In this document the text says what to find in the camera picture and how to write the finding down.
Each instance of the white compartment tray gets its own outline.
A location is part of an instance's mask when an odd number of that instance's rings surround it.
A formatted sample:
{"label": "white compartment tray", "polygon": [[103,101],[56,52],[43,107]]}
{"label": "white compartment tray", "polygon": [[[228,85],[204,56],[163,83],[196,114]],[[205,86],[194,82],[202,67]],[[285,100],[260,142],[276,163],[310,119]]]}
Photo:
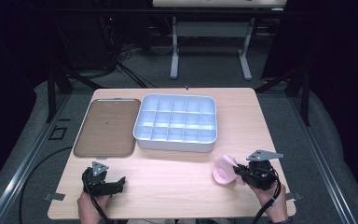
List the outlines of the white compartment tray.
{"label": "white compartment tray", "polygon": [[209,152],[217,137],[216,102],[209,96],[147,94],[133,135],[141,148]]}

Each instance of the table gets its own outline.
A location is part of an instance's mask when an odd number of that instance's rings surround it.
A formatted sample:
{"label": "table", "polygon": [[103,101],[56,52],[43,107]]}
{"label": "table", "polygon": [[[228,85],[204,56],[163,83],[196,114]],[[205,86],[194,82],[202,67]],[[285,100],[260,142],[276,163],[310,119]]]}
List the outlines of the table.
{"label": "table", "polygon": [[[210,153],[142,149],[137,145],[128,158],[77,158],[73,152],[64,168],[57,193],[63,201],[52,201],[52,219],[77,219],[76,199],[82,191],[81,175],[93,161],[109,166],[106,182],[127,177],[122,193],[109,201],[110,218],[198,218],[254,217],[260,204],[247,186],[217,184],[213,165],[228,154],[237,163],[247,164],[246,156],[257,149],[275,151],[255,91],[243,88],[205,89],[101,89],[92,100],[137,98],[148,93],[208,95],[216,101],[218,137]],[[287,186],[279,160],[272,160],[280,179]],[[296,212],[287,202],[288,213]]]}
{"label": "table", "polygon": [[[286,0],[153,0],[153,7],[241,7],[275,8],[284,7]],[[179,66],[178,36],[220,36],[244,37],[242,48],[238,50],[245,80],[252,80],[246,52],[252,37],[255,19],[249,22],[188,22],[172,18],[172,65],[171,79],[177,79]]]}

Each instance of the hand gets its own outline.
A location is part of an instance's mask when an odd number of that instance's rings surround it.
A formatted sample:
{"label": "hand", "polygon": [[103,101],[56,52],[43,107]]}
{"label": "hand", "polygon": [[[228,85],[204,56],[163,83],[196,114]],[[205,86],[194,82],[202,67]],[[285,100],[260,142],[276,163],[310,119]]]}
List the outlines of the hand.
{"label": "hand", "polygon": [[[109,195],[95,197],[98,205],[105,210]],[[91,202],[90,196],[82,192],[80,197],[77,199],[77,211],[82,224],[98,224],[101,220],[101,215]]]}
{"label": "hand", "polygon": [[[261,206],[266,204],[274,195],[275,189],[277,188],[278,182],[275,181],[271,184],[271,188],[267,190],[262,190],[249,186],[251,190],[255,193],[258,201],[260,201]],[[281,222],[289,218],[287,215],[287,206],[286,206],[286,186],[281,184],[281,193],[279,194],[277,200],[269,207],[266,211],[266,214],[269,216],[272,222]]]}

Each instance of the table leg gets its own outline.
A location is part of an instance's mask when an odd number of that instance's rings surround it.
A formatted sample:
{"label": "table leg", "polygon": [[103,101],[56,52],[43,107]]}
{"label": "table leg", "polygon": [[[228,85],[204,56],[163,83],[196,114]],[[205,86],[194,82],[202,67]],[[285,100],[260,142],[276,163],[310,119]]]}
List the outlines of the table leg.
{"label": "table leg", "polygon": [[179,50],[178,50],[178,35],[177,35],[176,17],[172,18],[172,64],[171,64],[171,79],[178,78],[179,66]]}
{"label": "table leg", "polygon": [[246,37],[243,41],[242,49],[238,50],[238,54],[240,56],[242,72],[245,77],[245,80],[248,80],[248,81],[252,80],[252,75],[251,75],[251,71],[249,69],[248,61],[246,60],[246,52],[249,48],[249,43],[251,41],[254,24],[255,24],[255,19],[250,19],[247,30],[246,30]]}

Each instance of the cable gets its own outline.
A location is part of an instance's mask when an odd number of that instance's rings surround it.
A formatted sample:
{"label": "cable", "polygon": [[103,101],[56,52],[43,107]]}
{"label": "cable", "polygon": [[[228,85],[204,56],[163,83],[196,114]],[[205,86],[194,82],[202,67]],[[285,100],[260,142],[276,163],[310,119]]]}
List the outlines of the cable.
{"label": "cable", "polygon": [[62,149],[59,149],[51,154],[49,154],[48,156],[46,156],[46,158],[44,158],[42,161],[40,161],[35,167],[34,169],[31,171],[31,173],[28,175],[28,177],[26,178],[25,182],[24,182],[24,185],[22,186],[22,189],[21,189],[21,194],[20,194],[20,204],[19,204],[19,223],[21,224],[22,223],[22,198],[24,197],[24,192],[25,192],[25,187],[27,186],[27,183],[28,181],[30,180],[32,174],[34,173],[34,171],[43,163],[45,162],[47,159],[49,159],[50,157],[60,153],[60,152],[63,152],[65,150],[68,150],[68,149],[71,149],[72,147],[65,147],[65,148],[62,148]]}
{"label": "cable", "polygon": [[264,170],[264,169],[260,169],[260,168],[257,168],[257,170],[267,172],[270,175],[273,175],[275,177],[276,181],[278,182],[278,184],[277,184],[277,188],[275,189],[274,194],[272,195],[272,198],[260,208],[260,210],[257,212],[252,224],[256,224],[258,222],[258,219],[260,219],[261,216],[263,215],[263,213],[265,213],[267,211],[267,209],[272,206],[272,204],[277,200],[278,196],[281,194],[281,188],[282,188],[281,180],[279,179],[278,173],[276,173],[276,171],[275,171],[275,174],[273,174],[272,172],[270,172],[268,170]]}
{"label": "cable", "polygon": [[112,223],[113,224],[113,222],[109,220],[109,217],[107,217],[106,213],[103,211],[101,206],[98,204],[98,202],[95,199],[94,195],[91,193],[91,191],[89,189],[89,185],[86,183],[85,176],[82,177],[82,180],[83,180],[83,185],[86,187],[86,191],[87,191],[87,193],[89,195],[89,198],[91,199],[91,202],[94,205],[94,207],[97,209],[98,213],[101,215],[101,217],[103,218],[103,220],[106,223]]}

